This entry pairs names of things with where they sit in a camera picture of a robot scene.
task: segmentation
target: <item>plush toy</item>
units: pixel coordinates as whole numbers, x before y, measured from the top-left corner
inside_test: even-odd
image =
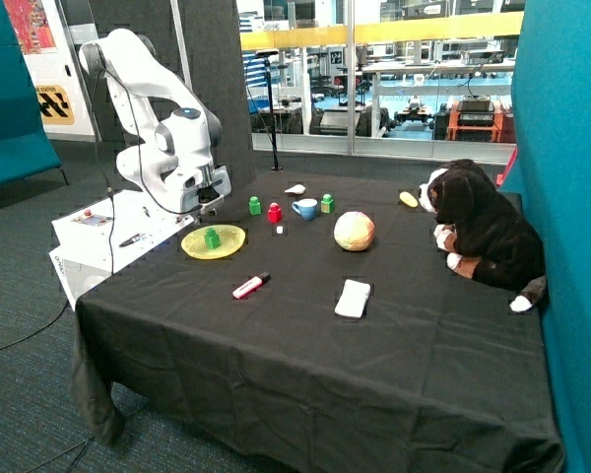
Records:
[[[510,304],[527,310],[545,294],[543,244],[534,228],[471,160],[435,170],[421,185],[420,203],[436,214],[433,235],[460,276],[520,291]]]
[[[335,224],[335,241],[348,251],[367,249],[374,239],[374,223],[362,212],[346,212]]]

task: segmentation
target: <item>teal chair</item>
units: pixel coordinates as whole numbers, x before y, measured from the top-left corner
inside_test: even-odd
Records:
[[[0,0],[0,184],[55,168],[67,185],[59,157],[44,133],[33,82]]]

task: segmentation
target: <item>yellow railing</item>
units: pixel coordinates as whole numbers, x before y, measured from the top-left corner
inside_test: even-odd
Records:
[[[413,41],[454,37],[520,34],[523,12],[460,15],[448,18],[373,23],[355,26],[355,42]],[[347,27],[306,28],[278,32],[244,33],[241,50],[276,47],[326,46],[346,44]]]

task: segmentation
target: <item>pen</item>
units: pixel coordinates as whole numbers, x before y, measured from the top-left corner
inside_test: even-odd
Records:
[[[260,288],[263,284],[267,283],[267,281],[269,281],[270,279],[271,278],[269,276],[269,273],[262,273],[262,274],[259,274],[258,276],[254,276],[252,279],[247,281],[245,284],[236,288],[234,290],[234,292],[232,293],[232,295],[237,299],[241,299],[242,297],[248,295],[252,291],[255,291],[256,289]]]
[[[144,239],[146,237],[147,236],[145,234],[135,234],[131,238],[128,238],[125,241],[123,241],[119,246],[120,247],[129,246],[130,244],[133,244],[136,241],[140,241],[141,239]]]

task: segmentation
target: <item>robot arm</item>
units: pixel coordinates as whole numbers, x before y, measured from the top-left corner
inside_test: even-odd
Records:
[[[119,171],[173,214],[206,213],[230,193],[225,167],[214,168],[211,147],[221,123],[172,72],[128,30],[83,44],[80,62],[91,76],[103,74],[122,127],[144,144],[117,157]],[[149,98],[178,105],[160,122]]]

